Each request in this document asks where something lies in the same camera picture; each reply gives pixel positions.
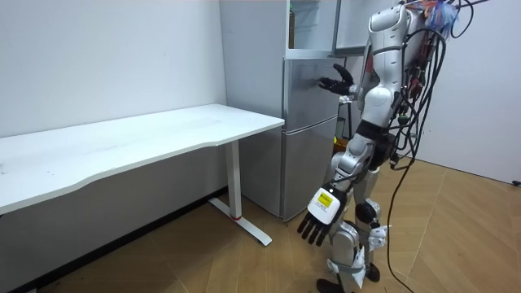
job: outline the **refrigerator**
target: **refrigerator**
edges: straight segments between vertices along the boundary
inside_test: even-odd
[[[256,107],[236,99],[248,110],[279,107],[285,125],[239,141],[243,195],[284,221],[305,209],[324,181],[331,163],[339,95],[317,86],[320,77],[338,78],[334,63],[343,59],[286,59],[282,94],[271,105]]]
[[[227,104],[286,121],[239,141],[242,193],[284,221],[306,208],[331,161],[339,96],[317,79],[339,79],[333,64],[364,54],[370,17],[394,2],[219,2]]]

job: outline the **desk leg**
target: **desk leg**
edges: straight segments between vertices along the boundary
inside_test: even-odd
[[[223,213],[234,220],[235,223],[248,231],[253,237],[257,238],[260,243],[267,246],[271,243],[271,238],[248,220],[243,218],[241,208],[239,141],[226,144],[226,167],[228,170],[228,195],[230,196],[230,206],[228,207],[219,199],[210,199],[210,203],[219,208]]]

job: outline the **wooden floor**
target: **wooden floor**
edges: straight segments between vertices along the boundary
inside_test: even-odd
[[[383,169],[375,187],[383,219],[400,175]],[[309,293],[331,278],[328,245],[296,233],[303,215],[284,224],[247,199],[243,214],[272,237],[268,247],[206,204],[39,292]],[[417,293],[521,292],[521,189],[418,162],[396,197],[391,252]],[[385,248],[375,254],[382,280],[359,292],[406,292]]]

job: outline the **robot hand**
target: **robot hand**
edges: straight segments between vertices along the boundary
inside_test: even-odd
[[[335,189],[329,182],[326,183],[309,202],[308,213],[300,223],[297,233],[302,233],[302,239],[306,239],[313,230],[308,243],[313,244],[316,239],[317,246],[320,247],[333,224],[343,213],[347,201],[346,192]]]
[[[321,77],[319,80],[320,84],[318,84],[318,86],[324,90],[329,90],[333,94],[350,95],[351,92],[349,91],[349,88],[355,84],[351,73],[349,73],[346,68],[343,68],[339,64],[335,64],[333,67],[342,77],[342,81],[335,81],[329,77]]]

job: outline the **baseboard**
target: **baseboard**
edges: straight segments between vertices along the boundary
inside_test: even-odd
[[[187,206],[178,209],[177,211],[171,212],[166,216],[163,216],[152,223],[146,224],[141,228],[138,228],[127,235],[124,235],[122,237],[119,237],[118,239],[107,243],[103,245],[100,248],[97,248],[83,256],[78,257],[77,259],[60,266],[57,269],[54,269],[50,271],[49,273],[46,273],[42,275],[39,278],[36,278],[30,282],[25,283],[22,286],[19,286],[18,288],[9,291],[9,293],[26,293],[31,291],[34,288],[42,288],[44,286],[47,286],[51,284],[54,281],[57,281],[58,279],[74,272],[75,270],[81,268],[82,266],[85,266],[98,258],[107,255],[108,253],[115,251],[116,249],[123,247],[124,245],[131,243],[132,241],[136,240],[137,238],[140,238],[148,233],[150,233],[153,230],[156,230],[157,228],[161,227],[162,225],[165,225],[169,223],[170,221],[173,221],[180,216],[202,206],[203,204],[207,203],[210,199],[215,198],[219,195],[223,195],[228,191],[228,186],[225,186],[221,188],[220,190],[216,190],[212,192],[209,195],[204,196],[201,199],[198,199],[194,201],[193,203],[188,204]]]

